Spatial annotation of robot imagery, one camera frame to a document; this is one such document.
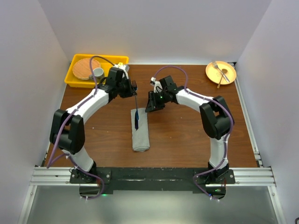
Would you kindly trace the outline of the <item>blue metallic fork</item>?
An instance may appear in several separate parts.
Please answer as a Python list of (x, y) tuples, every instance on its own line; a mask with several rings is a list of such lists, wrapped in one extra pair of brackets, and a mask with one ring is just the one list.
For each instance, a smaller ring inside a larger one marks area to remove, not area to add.
[(136, 106), (136, 111), (135, 111), (135, 119), (139, 120), (139, 113), (138, 113), (138, 103), (137, 103), (137, 83), (135, 80), (131, 81), (132, 88), (134, 91), (134, 97), (135, 97), (135, 106)]

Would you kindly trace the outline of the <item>blue metallic knife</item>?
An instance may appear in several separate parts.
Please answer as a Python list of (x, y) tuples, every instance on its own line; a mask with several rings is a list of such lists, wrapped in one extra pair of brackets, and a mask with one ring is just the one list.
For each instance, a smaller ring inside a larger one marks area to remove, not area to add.
[(135, 129), (138, 130), (139, 125), (138, 125), (138, 118), (135, 117)]

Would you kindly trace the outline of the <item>grey cloth napkin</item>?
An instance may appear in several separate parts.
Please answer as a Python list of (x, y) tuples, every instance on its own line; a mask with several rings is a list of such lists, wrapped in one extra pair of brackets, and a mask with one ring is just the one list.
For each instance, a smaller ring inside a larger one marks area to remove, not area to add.
[(148, 117), (145, 108), (139, 108), (138, 129), (135, 128), (135, 112), (131, 110), (132, 149), (135, 152), (144, 152), (150, 148)]

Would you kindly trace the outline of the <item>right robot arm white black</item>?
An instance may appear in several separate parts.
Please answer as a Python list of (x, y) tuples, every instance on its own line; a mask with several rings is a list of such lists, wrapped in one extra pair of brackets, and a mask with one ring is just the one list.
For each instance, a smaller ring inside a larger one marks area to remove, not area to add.
[(197, 94), (192, 90), (177, 86), (171, 76), (160, 80), (152, 77), (150, 84), (154, 90), (148, 93), (146, 112), (155, 112), (165, 108), (165, 104), (172, 102), (184, 105), (200, 113), (203, 129), (210, 138), (210, 159), (208, 178), (213, 183), (224, 179), (224, 171), (228, 165), (228, 139), (234, 126), (234, 120), (225, 99), (221, 96), (215, 98)]

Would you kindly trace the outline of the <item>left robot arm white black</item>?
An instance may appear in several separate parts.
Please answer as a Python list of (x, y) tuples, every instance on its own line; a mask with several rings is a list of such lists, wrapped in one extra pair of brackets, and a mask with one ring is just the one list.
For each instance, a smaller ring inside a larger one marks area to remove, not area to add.
[(76, 167), (81, 169), (80, 177), (86, 183), (96, 180), (94, 160), (88, 155), (85, 144), (85, 123), (100, 108), (109, 104), (117, 96), (129, 98), (136, 95), (126, 69), (112, 67), (104, 83), (95, 88), (79, 103), (67, 110), (55, 111), (50, 132), (50, 142), (54, 144), (47, 168), (51, 166), (55, 151), (60, 148)]

